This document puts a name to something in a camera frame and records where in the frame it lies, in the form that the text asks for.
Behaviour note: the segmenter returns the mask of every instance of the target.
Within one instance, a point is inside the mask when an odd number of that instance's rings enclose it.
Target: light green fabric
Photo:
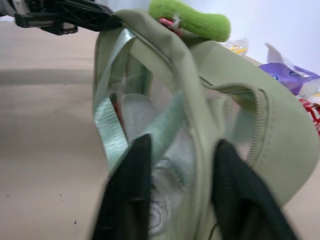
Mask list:
[[[211,169],[215,146],[225,136],[225,102],[215,98],[208,104],[202,85],[229,94],[255,113],[249,163],[284,205],[308,179],[319,155],[319,136],[295,97],[262,70],[213,41],[185,39],[187,47],[146,12],[121,10],[115,15],[123,20],[124,27],[100,34],[95,83],[102,78],[120,33],[128,28],[136,36],[130,54],[152,73],[161,75],[172,93],[181,90],[196,148],[194,181],[172,224],[154,239],[206,240],[215,224],[210,205]],[[252,126],[244,123],[243,127]],[[217,232],[213,239],[219,239]]]

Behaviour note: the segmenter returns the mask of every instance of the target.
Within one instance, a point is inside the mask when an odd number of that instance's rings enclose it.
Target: green fuzzy toy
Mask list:
[[[230,22],[221,14],[202,13],[179,0],[152,0],[149,14],[155,18],[180,19],[179,27],[205,39],[225,42],[230,36]]]

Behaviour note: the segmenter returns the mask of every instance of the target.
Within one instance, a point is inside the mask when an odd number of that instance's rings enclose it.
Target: zipper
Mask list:
[[[224,94],[239,95],[243,93],[251,93],[255,100],[256,117],[253,129],[253,136],[251,141],[250,150],[247,156],[247,163],[253,166],[262,149],[262,139],[266,133],[266,123],[267,123],[267,100],[265,94],[258,88],[247,83],[226,83],[213,86],[205,78],[200,77],[203,80],[202,85],[210,90],[215,90]]]

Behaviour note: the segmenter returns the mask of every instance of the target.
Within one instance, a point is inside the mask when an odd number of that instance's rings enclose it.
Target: backpack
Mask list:
[[[99,34],[93,118],[109,176],[92,240],[297,239],[279,207],[319,136],[274,78],[143,10]]]

